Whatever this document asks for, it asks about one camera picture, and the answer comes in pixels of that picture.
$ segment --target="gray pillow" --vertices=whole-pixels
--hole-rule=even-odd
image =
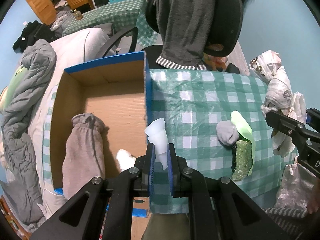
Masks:
[[[111,37],[113,35],[112,23],[99,24],[99,25],[94,26],[94,28],[102,29],[109,37]]]
[[[0,181],[0,185],[22,223],[30,225],[43,217],[41,209],[28,196],[25,187],[19,181],[15,180],[10,183]]]

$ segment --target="black and white striped trim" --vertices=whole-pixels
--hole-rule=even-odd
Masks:
[[[207,70],[205,65],[198,65],[197,67],[195,67],[195,66],[181,66],[181,65],[174,63],[170,60],[167,60],[161,56],[159,56],[157,58],[156,63],[158,63],[159,65],[161,65],[163,67],[170,68],[170,69]]]

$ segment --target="human hand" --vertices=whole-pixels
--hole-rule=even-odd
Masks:
[[[309,214],[315,213],[320,207],[320,179],[316,179],[316,183],[312,188],[311,197],[307,204],[307,211]]]

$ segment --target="gray comforter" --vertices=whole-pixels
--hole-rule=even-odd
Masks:
[[[41,39],[27,47],[22,64],[29,71],[16,88],[10,105],[3,111],[1,128],[5,158],[15,178],[26,187],[36,203],[42,203],[42,196],[36,155],[27,129],[32,108],[44,94],[55,63],[56,53],[47,41]]]

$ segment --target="table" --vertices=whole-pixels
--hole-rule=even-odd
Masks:
[[[103,5],[83,14],[83,19],[73,18],[62,36],[99,24],[113,23],[115,33],[125,27],[138,28],[137,43],[143,47],[154,45],[157,33],[148,25],[145,17],[146,0],[126,0]]]

